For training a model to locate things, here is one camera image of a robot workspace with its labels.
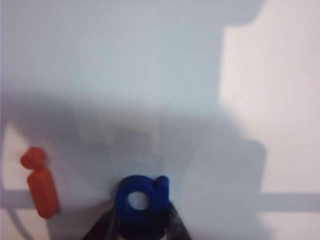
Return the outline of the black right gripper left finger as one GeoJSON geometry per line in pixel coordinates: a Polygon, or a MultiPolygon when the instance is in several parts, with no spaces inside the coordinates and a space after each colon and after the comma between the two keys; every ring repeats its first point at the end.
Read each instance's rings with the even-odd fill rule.
{"type": "Polygon", "coordinates": [[[82,238],[83,240],[116,240],[118,238],[117,216],[114,208],[106,211],[82,238]]]}

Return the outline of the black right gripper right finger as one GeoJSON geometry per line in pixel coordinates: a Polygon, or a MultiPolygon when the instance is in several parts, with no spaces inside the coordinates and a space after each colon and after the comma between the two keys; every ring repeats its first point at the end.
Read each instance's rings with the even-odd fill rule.
{"type": "Polygon", "coordinates": [[[177,209],[172,202],[165,213],[165,238],[167,240],[192,240],[177,209]]]}

